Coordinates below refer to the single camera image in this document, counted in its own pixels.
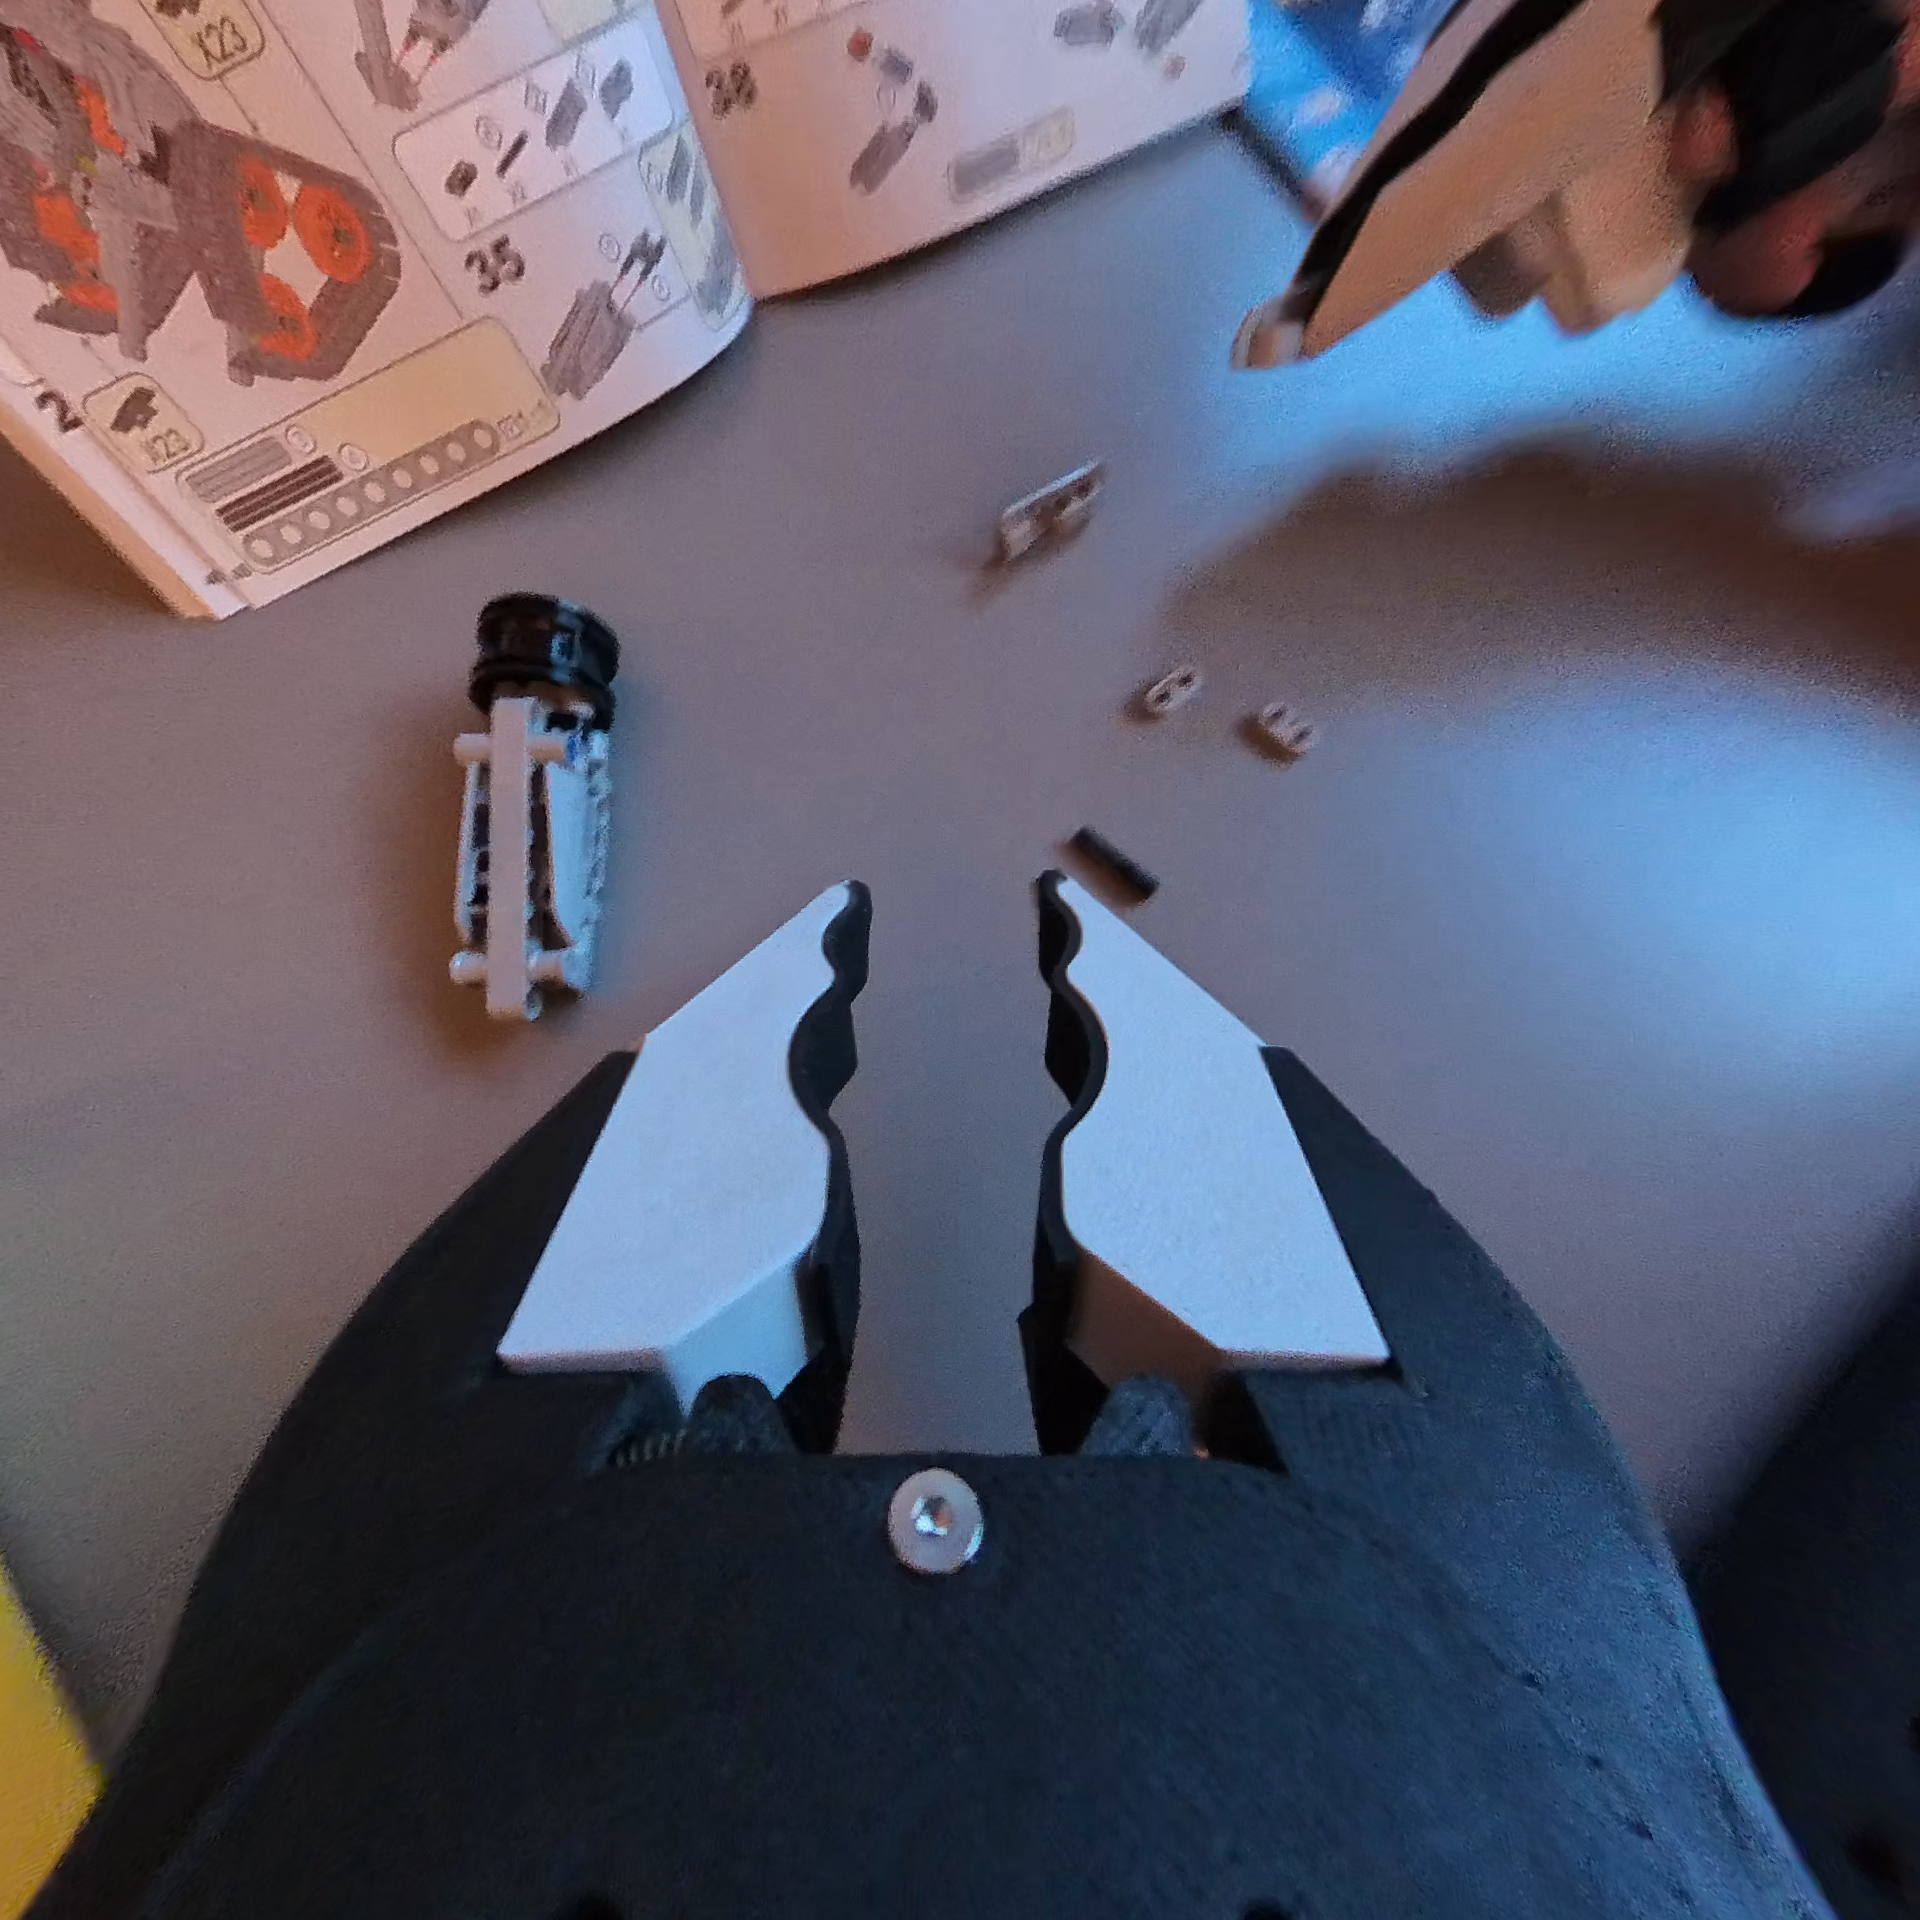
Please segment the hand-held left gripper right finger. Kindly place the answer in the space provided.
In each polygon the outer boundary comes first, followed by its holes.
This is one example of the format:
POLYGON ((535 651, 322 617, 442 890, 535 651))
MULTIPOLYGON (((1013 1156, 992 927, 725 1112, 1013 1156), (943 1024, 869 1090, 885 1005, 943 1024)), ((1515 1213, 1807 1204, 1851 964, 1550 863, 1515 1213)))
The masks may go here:
POLYGON ((1083 883, 1044 871, 1036 907, 1064 1100, 1019 1312, 1039 1451, 1078 1451, 1136 1378, 1165 1384, 1206 1439, 1243 1377, 1386 1372, 1272 1050, 1083 883))

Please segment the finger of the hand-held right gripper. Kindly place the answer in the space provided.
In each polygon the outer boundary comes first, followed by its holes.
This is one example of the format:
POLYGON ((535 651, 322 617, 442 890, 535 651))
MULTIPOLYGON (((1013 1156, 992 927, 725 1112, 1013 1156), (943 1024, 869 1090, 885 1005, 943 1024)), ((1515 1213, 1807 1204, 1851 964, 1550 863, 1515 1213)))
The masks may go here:
POLYGON ((1548 305, 1558 195, 1594 164, 1594 10, 1455 5, 1311 229, 1290 292, 1371 323, 1452 276, 1488 320, 1548 305))
POLYGON ((1674 172, 1656 16, 1452 16, 1299 266, 1299 359, 1439 276, 1571 333, 1680 282, 1696 193, 1674 172))

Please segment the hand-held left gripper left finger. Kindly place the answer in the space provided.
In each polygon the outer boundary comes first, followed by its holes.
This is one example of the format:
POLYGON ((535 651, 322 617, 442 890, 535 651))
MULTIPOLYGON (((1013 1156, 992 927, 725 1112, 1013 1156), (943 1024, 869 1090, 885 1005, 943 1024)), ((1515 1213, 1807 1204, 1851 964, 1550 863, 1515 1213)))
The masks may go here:
POLYGON ((749 1378, 834 1451, 860 1248, 832 1104, 870 935, 869 887, 830 885, 642 1037, 496 1347, 509 1375, 648 1378, 680 1417, 749 1378))

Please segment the short black axle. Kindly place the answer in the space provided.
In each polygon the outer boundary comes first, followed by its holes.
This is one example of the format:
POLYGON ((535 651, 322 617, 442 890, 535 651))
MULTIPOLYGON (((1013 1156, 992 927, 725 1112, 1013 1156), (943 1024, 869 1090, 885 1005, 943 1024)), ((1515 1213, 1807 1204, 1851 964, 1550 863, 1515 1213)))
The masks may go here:
POLYGON ((1104 898, 1117 905, 1143 905, 1162 881, 1098 828, 1082 826, 1063 841, 1072 869, 1104 898))

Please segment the grey desk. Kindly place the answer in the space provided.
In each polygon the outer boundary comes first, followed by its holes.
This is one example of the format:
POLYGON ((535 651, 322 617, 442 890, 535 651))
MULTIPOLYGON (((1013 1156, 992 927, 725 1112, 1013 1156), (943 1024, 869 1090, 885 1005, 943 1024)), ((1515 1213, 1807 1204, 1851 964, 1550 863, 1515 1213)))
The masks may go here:
POLYGON ((1082 826, 1525 1291, 1680 1553, 1717 1527, 1915 1264, 1915 267, 1579 344, 1442 284, 1231 372, 1300 240, 1190 138, 764 307, 221 624, 5 451, 5 1551, 99 1752, 367 1287, 834 881, 874 893, 846 1445, 1026 1447, 1031 881, 1082 826), (1092 459, 1085 530, 994 567, 1092 459), (591 986, 535 1023, 447 979, 509 592, 620 650, 591 986), (1199 696, 1136 719, 1180 664, 1199 696))

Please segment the person's right hand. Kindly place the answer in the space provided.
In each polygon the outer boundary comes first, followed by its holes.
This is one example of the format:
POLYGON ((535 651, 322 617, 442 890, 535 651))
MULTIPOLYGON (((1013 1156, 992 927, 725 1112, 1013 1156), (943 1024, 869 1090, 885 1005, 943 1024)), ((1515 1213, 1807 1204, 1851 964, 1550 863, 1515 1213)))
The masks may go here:
POLYGON ((1915 89, 1830 101, 1767 125, 1725 87, 1693 87, 1670 123, 1696 189, 1687 274, 1739 320, 1816 320, 1888 285, 1915 251, 1915 89))

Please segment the blue booklet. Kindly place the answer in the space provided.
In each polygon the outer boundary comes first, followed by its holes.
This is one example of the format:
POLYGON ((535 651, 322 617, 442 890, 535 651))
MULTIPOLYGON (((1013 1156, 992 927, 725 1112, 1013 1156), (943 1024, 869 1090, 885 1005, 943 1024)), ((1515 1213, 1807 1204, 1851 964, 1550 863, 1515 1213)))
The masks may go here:
POLYGON ((1399 98, 1448 2, 1253 2, 1246 145, 1320 213, 1399 98))

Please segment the grey motor assembly black wheel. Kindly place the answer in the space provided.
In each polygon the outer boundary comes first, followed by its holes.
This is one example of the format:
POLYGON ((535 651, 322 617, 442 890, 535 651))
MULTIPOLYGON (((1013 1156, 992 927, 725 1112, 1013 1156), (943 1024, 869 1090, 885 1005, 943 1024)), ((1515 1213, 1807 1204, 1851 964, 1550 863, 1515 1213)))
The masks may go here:
POLYGON ((541 592, 475 621, 447 961, 499 1023, 535 1023, 591 986, 611 845, 620 650, 587 608, 541 592))

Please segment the grey three-hole brick beam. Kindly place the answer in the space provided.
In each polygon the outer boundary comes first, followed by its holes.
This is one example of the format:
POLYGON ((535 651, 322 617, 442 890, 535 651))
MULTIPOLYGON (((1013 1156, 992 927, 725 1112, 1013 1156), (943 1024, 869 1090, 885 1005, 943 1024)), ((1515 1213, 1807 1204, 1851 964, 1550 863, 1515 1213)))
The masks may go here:
POLYGON ((1011 569, 1078 537, 1102 499, 1107 479, 1108 464, 1092 459, 1013 499, 994 522, 994 567, 1011 569))

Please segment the white building instruction booklet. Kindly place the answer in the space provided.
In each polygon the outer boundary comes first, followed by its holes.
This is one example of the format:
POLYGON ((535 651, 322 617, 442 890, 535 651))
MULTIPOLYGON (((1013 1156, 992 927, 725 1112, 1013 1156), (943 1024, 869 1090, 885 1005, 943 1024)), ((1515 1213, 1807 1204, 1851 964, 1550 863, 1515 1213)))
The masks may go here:
POLYGON ((5 439, 262 608, 1250 75, 1231 2, 5 2, 5 439))

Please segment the yellow box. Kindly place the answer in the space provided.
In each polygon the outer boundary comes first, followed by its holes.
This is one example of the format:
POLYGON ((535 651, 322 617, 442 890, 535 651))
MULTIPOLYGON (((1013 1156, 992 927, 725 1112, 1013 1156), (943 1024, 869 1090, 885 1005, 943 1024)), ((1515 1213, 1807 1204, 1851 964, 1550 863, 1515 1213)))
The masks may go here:
POLYGON ((83 1721, 3 1568, 3 1916, 32 1907, 103 1788, 83 1721))

